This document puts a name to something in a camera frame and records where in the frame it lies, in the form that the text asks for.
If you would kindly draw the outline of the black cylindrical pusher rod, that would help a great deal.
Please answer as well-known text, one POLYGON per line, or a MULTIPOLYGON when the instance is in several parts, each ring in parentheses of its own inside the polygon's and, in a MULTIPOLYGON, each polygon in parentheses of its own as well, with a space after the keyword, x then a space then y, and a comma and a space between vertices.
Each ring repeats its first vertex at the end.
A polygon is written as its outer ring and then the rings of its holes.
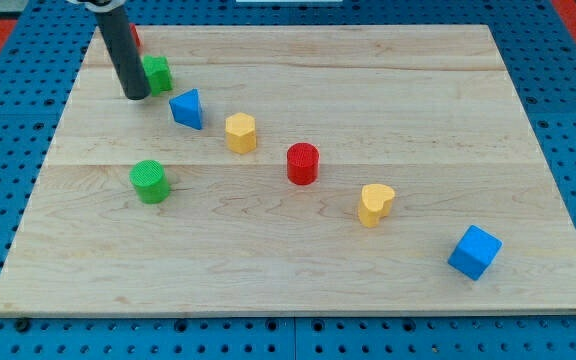
POLYGON ((94 13, 125 97, 145 99, 151 90, 124 5, 95 5, 94 13))

